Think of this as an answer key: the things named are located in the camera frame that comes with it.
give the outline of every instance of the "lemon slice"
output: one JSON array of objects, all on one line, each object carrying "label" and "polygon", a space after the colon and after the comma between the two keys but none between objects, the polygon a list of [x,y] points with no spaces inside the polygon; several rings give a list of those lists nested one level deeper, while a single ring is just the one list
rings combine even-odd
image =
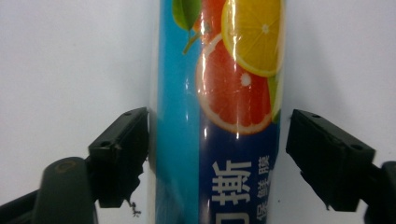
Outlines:
[{"label": "lemon slice", "polygon": [[283,0],[228,0],[221,34],[241,67],[261,77],[274,76],[283,61]]}]

